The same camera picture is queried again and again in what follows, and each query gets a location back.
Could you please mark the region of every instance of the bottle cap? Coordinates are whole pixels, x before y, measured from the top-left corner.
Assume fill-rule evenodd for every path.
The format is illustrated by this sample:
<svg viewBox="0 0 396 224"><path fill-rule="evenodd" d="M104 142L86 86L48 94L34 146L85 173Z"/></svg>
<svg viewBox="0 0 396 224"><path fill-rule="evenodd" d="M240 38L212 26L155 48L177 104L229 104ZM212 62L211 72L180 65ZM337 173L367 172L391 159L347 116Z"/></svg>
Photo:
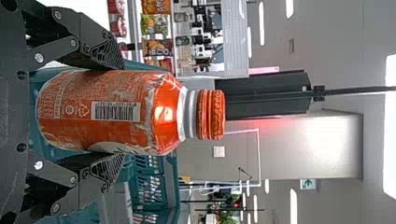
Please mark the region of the bottle cap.
<svg viewBox="0 0 396 224"><path fill-rule="evenodd" d="M219 141L225 131L225 97L222 91L199 91L196 116L197 137Z"/></svg>

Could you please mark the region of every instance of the ceiling light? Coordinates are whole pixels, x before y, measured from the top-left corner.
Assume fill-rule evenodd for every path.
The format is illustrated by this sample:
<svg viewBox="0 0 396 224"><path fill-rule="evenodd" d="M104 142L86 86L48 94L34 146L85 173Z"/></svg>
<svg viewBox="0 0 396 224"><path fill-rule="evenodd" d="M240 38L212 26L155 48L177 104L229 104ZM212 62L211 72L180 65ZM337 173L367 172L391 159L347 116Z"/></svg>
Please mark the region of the ceiling light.
<svg viewBox="0 0 396 224"><path fill-rule="evenodd" d="M250 197L250 180L247 180L247 197Z"/></svg>
<svg viewBox="0 0 396 224"><path fill-rule="evenodd" d="M286 0L286 17L289 19L294 14L294 1Z"/></svg>
<svg viewBox="0 0 396 224"><path fill-rule="evenodd" d="M270 193L270 180L269 179L265 179L264 181L264 188L265 188L265 193Z"/></svg>
<svg viewBox="0 0 396 224"><path fill-rule="evenodd" d="M264 3L259 3L259 25L260 25L260 45L265 44L265 23L264 23Z"/></svg>
<svg viewBox="0 0 396 224"><path fill-rule="evenodd" d="M242 194L242 205L244 205L244 208L247 207L247 195L245 193Z"/></svg>
<svg viewBox="0 0 396 224"><path fill-rule="evenodd" d="M290 224L298 223L297 211L297 193L294 189L290 189Z"/></svg>
<svg viewBox="0 0 396 224"><path fill-rule="evenodd" d="M254 223L259 222L259 213L257 211L258 209L258 203L257 203L257 195L254 195L254 200L253 200L253 208L254 208Z"/></svg>

